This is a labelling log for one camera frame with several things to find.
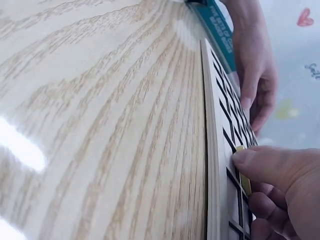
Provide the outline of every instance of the red heart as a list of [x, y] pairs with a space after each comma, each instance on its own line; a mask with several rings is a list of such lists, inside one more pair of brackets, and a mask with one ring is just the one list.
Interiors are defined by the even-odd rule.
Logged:
[[307, 27], [307, 26], [311, 26], [312, 24], [314, 24], [315, 20], [310, 18], [309, 15], [310, 15], [310, 8], [306, 7], [305, 9], [303, 9], [303, 11], [299, 17], [299, 20], [297, 22], [297, 25], [300, 27]]

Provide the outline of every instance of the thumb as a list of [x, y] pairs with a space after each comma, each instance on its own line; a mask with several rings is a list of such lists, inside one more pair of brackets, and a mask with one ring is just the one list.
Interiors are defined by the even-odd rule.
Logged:
[[318, 149], [288, 150], [264, 146], [253, 149], [236, 152], [232, 156], [235, 166], [249, 179], [273, 185], [283, 193], [299, 179], [320, 169]]
[[251, 105], [256, 98], [261, 74], [262, 73], [256, 64], [249, 64], [244, 69], [244, 78], [241, 86], [241, 106], [246, 111], [251, 108]]

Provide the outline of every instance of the wrist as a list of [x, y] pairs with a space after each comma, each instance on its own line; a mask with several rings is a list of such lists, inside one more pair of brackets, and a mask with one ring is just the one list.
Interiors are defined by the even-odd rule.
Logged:
[[235, 29], [243, 30], [253, 25], [266, 25], [259, 0], [224, 0], [223, 2]]

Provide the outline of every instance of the hand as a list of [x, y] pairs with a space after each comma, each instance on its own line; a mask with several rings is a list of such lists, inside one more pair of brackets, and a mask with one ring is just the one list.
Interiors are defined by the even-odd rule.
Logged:
[[233, 51], [240, 80], [241, 105], [250, 110], [256, 135], [276, 103], [278, 73], [265, 23], [235, 26]]
[[258, 146], [237, 152], [251, 179], [252, 240], [315, 240], [320, 236], [320, 149]]

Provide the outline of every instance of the teal label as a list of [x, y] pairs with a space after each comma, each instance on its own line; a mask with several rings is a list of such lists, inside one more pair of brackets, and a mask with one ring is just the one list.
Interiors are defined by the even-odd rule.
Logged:
[[214, 0], [208, 6], [192, 6], [209, 36], [209, 40], [227, 74], [236, 71], [232, 32]]

